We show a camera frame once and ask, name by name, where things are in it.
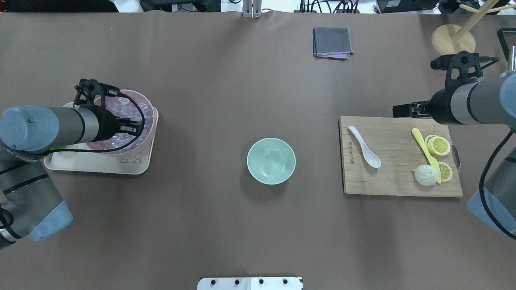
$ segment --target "cable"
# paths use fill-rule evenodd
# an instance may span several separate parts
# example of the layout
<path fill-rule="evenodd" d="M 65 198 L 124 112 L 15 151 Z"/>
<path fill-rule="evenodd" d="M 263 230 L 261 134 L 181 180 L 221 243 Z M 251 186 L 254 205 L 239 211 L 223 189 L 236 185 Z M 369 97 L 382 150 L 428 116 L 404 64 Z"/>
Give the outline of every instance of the cable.
<path fill-rule="evenodd" d="M 421 4 L 419 4 L 419 3 L 416 3 L 416 1 L 417 1 L 417 0 L 412 0 L 412 2 L 413 2 L 414 4 L 416 4 L 416 6 L 419 6 L 419 7 L 420 7 L 421 9 L 423 9 L 423 10 L 432 10 L 432 9 L 434 9 L 434 8 L 437 6 L 437 4 L 435 4 L 432 8 L 428 8 L 428 7 L 424 7 L 423 5 L 421 5 Z"/>
<path fill-rule="evenodd" d="M 136 109 L 138 109 L 138 112 L 140 113 L 140 116 L 141 116 L 141 127 L 142 128 L 145 128 L 145 115 L 143 114 L 143 112 L 141 111 L 140 107 L 138 106 L 138 104 L 128 95 L 126 94 L 122 94 L 122 97 L 123 98 L 126 98 L 128 99 L 129 101 L 131 101 L 131 103 L 133 103 L 133 105 L 136 107 Z M 141 136 L 141 132 L 143 132 L 143 130 L 140 131 L 140 133 L 138 133 L 131 141 L 129 141 L 128 143 L 126 143 L 125 145 L 122 145 L 120 147 L 117 147 L 117 148 L 113 148 L 113 149 L 104 149 L 104 150 L 85 150 L 85 149 L 67 149 L 67 148 L 64 148 L 64 149 L 52 149 L 52 150 L 47 150 L 43 153 L 40 153 L 40 154 L 35 154 L 35 155 L 40 155 L 40 156 L 45 156 L 45 155 L 49 155 L 51 153 L 55 153 L 55 152 L 91 152 L 91 153 L 106 153 L 106 152 L 113 152 L 113 151 L 117 151 L 117 150 L 121 150 L 121 149 L 124 149 L 126 148 L 127 146 L 131 145 L 134 141 L 136 141 L 136 139 L 140 138 Z"/>
<path fill-rule="evenodd" d="M 312 2 L 312 12 L 314 12 L 314 5 L 315 5 L 315 1 L 316 1 L 316 0 L 314 0 L 314 1 Z M 317 0 L 317 5 L 319 6 L 319 12 L 322 14 L 323 10 L 321 9 L 321 4 L 319 3 L 319 0 Z"/>
<path fill-rule="evenodd" d="M 6 210 L 5 208 L 0 207 L 0 230 L 6 229 L 14 223 L 14 218 L 12 213 Z"/>
<path fill-rule="evenodd" d="M 512 136 L 512 131 L 507 134 L 507 136 L 502 140 L 502 142 L 496 147 L 496 149 L 493 151 L 493 154 L 491 154 L 491 157 L 489 157 L 489 160 L 487 161 L 486 167 L 484 168 L 484 171 L 482 172 L 482 175 L 480 176 L 480 183 L 478 185 L 478 190 L 480 193 L 480 200 L 482 201 L 482 205 L 484 207 L 484 210 L 486 211 L 489 218 L 494 222 L 494 224 L 507 236 L 516 239 L 516 236 L 511 234 L 493 215 L 491 210 L 489 209 L 486 201 L 486 194 L 484 193 L 484 180 L 486 179 L 487 172 L 489 171 L 489 168 L 491 167 L 491 164 L 493 163 L 494 158 L 500 151 L 500 149 L 507 143 L 509 138 Z"/>
<path fill-rule="evenodd" d="M 490 58 L 489 58 L 489 60 L 490 60 L 491 62 L 490 62 L 490 63 L 488 63 L 488 64 L 486 64 L 486 65 L 484 65 L 483 67 L 481 67 L 481 68 L 480 68 L 480 70 L 483 70 L 483 69 L 485 69 L 486 67 L 488 67 L 488 66 L 490 66 L 490 65 L 493 65 L 493 64 L 497 63 L 497 62 L 500 60 L 500 58 L 499 58 L 499 57 L 490 57 Z"/>
<path fill-rule="evenodd" d="M 349 2 L 351 3 L 350 5 L 347 6 L 346 8 L 346 13 L 352 13 L 352 9 L 353 9 L 353 1 L 349 0 Z"/>
<path fill-rule="evenodd" d="M 326 5 L 328 5 L 328 10 L 330 11 L 330 14 L 331 14 L 331 6 L 330 6 L 330 3 L 328 1 L 325 1 L 326 2 Z"/>
<path fill-rule="evenodd" d="M 187 9 L 183 8 L 183 6 L 181 6 L 181 9 L 188 11 L 188 12 L 197 12 L 197 10 L 195 10 L 195 11 L 187 10 Z"/>
<path fill-rule="evenodd" d="M 338 13 L 338 9 L 339 9 L 339 7 L 341 6 L 341 4 L 344 4 L 344 3 L 346 3 L 346 4 L 347 4 L 347 2 L 346 2 L 345 0 L 341 0 L 341 1 L 337 4 L 337 7 L 335 7 L 335 9 L 333 10 L 333 13 Z"/>

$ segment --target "white plate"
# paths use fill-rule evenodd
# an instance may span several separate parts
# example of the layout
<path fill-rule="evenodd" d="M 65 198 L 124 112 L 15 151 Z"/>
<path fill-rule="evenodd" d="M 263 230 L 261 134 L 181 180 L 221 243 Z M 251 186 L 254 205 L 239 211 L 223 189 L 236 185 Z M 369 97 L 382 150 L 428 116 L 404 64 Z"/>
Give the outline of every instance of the white plate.
<path fill-rule="evenodd" d="M 156 108 L 153 107 L 152 109 L 154 110 L 157 126 L 159 113 Z M 152 142 L 129 156 L 111 157 L 100 153 L 56 152 L 45 157 L 44 164 L 50 170 L 138 175 L 144 173 L 149 167 L 154 137 L 152 138 Z M 89 149 L 84 143 L 67 146 L 67 148 Z"/>

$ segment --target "lemon slice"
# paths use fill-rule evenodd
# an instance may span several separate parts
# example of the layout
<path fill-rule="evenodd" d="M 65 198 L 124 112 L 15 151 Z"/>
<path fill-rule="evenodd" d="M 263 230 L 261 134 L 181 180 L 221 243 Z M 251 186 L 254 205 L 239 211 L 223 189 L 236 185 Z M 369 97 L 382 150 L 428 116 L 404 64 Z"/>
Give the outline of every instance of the lemon slice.
<path fill-rule="evenodd" d="M 441 170 L 442 181 L 443 182 L 450 181 L 450 179 L 452 179 L 452 177 L 453 177 L 453 171 L 452 171 L 450 165 L 448 165 L 444 162 L 439 162 L 438 164 L 439 164 L 439 169 Z"/>
<path fill-rule="evenodd" d="M 438 137 L 438 136 L 437 135 L 428 135 L 425 137 L 425 144 L 427 145 L 427 147 L 429 147 L 428 140 L 430 140 L 430 138 L 432 138 L 432 137 Z"/>
<path fill-rule="evenodd" d="M 428 140 L 428 151 L 430 151 L 432 154 L 444 156 L 450 153 L 451 148 L 452 147 L 450 146 L 448 140 L 443 137 L 437 136 Z"/>

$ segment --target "ice cube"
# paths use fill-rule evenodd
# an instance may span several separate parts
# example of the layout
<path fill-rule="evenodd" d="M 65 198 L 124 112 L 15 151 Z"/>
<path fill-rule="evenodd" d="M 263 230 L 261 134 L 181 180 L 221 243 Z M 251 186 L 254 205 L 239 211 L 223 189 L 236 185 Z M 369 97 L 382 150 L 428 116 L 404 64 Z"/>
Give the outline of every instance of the ice cube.
<path fill-rule="evenodd" d="M 106 107 L 110 110 L 110 111 L 113 111 L 114 107 L 115 107 L 115 103 L 114 102 L 106 102 Z"/>
<path fill-rule="evenodd" d="M 131 107 L 131 116 L 141 118 L 140 111 L 136 107 Z"/>
<path fill-rule="evenodd" d="M 118 136 L 113 136 L 113 138 L 111 138 L 110 140 L 111 140 L 111 145 L 113 147 L 116 147 L 120 143 L 120 138 Z"/>
<path fill-rule="evenodd" d="M 127 118 L 127 116 L 131 114 L 131 107 L 122 106 L 122 110 L 120 112 L 124 115 L 124 118 Z"/>
<path fill-rule="evenodd" d="M 148 106 L 146 103 L 142 102 L 142 103 L 138 103 L 138 107 L 140 107 L 142 110 L 145 110 L 145 109 L 147 109 L 149 106 Z"/>
<path fill-rule="evenodd" d="M 131 141 L 134 138 L 134 136 L 133 135 L 129 135 L 127 133 L 123 133 L 123 137 L 122 138 L 125 141 L 125 143 L 127 143 L 127 142 Z"/>
<path fill-rule="evenodd" d="M 152 108 L 147 108 L 145 110 L 143 110 L 143 115 L 145 116 L 145 118 L 149 118 L 152 116 Z"/>
<path fill-rule="evenodd" d="M 143 131 L 141 131 L 140 139 L 144 139 L 145 137 L 147 137 L 148 134 L 149 132 L 147 131 L 147 129 L 143 129 Z"/>
<path fill-rule="evenodd" d="M 113 112 L 121 113 L 121 112 L 122 112 L 123 107 L 124 107 L 124 106 L 122 106 L 122 105 L 115 104 L 115 105 L 113 106 Z"/>
<path fill-rule="evenodd" d="M 118 101 L 120 102 L 120 104 L 122 105 L 127 105 L 129 103 L 129 100 L 126 99 L 126 98 L 123 98 L 121 96 L 118 97 Z"/>

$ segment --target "wooden stand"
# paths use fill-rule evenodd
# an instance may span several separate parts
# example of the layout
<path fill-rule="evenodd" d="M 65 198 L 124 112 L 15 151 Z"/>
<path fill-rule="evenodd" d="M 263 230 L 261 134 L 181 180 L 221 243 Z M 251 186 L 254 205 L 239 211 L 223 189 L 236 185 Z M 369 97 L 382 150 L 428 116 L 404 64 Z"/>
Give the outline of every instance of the wooden stand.
<path fill-rule="evenodd" d="M 455 24 L 445 24 L 435 29 L 432 33 L 433 47 L 441 55 L 456 54 L 460 51 L 475 52 L 475 38 L 469 32 L 470 29 L 487 13 L 516 7 L 516 5 L 508 5 L 491 9 L 497 2 L 498 0 L 487 0 L 479 10 L 461 4 L 460 8 L 473 12 L 474 15 L 462 27 Z"/>

